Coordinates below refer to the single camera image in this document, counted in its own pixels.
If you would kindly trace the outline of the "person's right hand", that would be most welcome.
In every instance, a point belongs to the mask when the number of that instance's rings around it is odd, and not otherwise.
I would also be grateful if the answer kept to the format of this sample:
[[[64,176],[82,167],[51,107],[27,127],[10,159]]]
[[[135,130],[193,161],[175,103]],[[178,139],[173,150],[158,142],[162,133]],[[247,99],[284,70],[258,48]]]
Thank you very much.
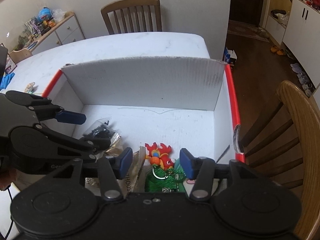
[[[16,181],[18,176],[17,170],[15,168],[10,168],[0,176],[0,190],[5,191],[12,182]]]

